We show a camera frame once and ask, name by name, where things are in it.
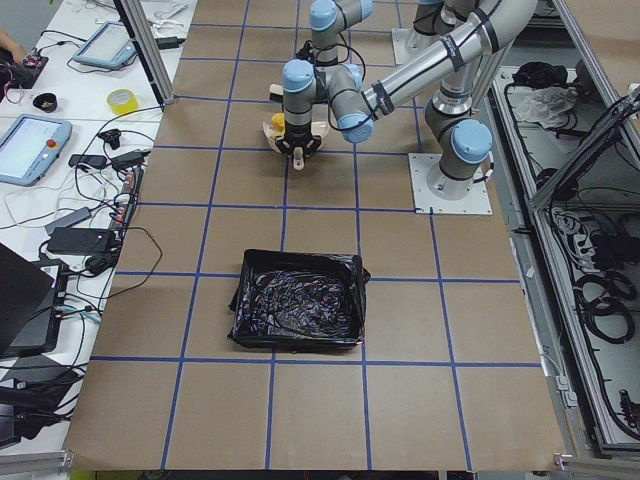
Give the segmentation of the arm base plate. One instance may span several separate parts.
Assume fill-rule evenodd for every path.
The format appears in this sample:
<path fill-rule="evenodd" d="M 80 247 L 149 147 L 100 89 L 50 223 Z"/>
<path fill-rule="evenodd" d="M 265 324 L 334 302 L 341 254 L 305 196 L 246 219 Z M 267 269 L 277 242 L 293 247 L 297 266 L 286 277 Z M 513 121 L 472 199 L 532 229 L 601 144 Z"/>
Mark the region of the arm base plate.
<path fill-rule="evenodd" d="M 391 31 L 395 65 L 400 66 L 422 53 L 432 38 L 415 29 L 394 28 Z"/>
<path fill-rule="evenodd" d="M 492 207 L 482 167 L 472 179 L 457 181 L 440 170 L 440 154 L 410 153 L 414 211 L 417 214 L 490 216 Z"/>

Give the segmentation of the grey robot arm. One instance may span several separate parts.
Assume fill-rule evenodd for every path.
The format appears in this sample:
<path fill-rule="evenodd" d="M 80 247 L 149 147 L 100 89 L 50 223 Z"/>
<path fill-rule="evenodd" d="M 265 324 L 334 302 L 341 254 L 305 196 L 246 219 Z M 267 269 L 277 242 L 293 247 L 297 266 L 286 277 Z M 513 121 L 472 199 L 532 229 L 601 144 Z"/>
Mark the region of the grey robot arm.
<path fill-rule="evenodd" d="M 311 39 L 296 53 L 296 58 L 321 67 L 337 65 L 341 34 L 372 12 L 371 0 L 313 1 L 309 11 Z"/>
<path fill-rule="evenodd" d="M 421 1 L 415 31 L 430 39 L 421 53 L 387 77 L 363 86 L 364 75 L 338 60 L 340 35 L 369 17 L 370 1 L 315 1 L 310 7 L 312 58 L 287 62 L 282 74 L 284 130 L 275 148 L 300 170 L 321 146 L 312 132 L 312 108 L 328 105 L 334 130 L 352 144 L 366 141 L 376 120 L 438 85 L 425 120 L 443 149 L 441 172 L 455 181 L 473 177 L 478 162 L 452 146 L 468 123 L 475 75 L 484 55 L 503 51 L 524 29 L 534 1 Z"/>

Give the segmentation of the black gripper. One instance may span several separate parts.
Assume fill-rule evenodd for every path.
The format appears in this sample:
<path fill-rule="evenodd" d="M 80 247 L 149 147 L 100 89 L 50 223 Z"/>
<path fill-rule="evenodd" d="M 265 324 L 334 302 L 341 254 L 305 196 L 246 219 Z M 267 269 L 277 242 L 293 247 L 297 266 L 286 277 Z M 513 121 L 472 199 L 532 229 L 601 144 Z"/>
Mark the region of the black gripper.
<path fill-rule="evenodd" d="M 306 40 L 302 47 L 296 52 L 296 58 L 314 65 L 335 65 L 336 44 L 317 47 L 311 40 Z"/>
<path fill-rule="evenodd" d="M 322 146 L 322 137 L 311 133 L 289 134 L 285 132 L 274 140 L 278 151 L 287 159 L 293 160 L 295 152 L 301 154 L 302 159 L 311 158 Z"/>

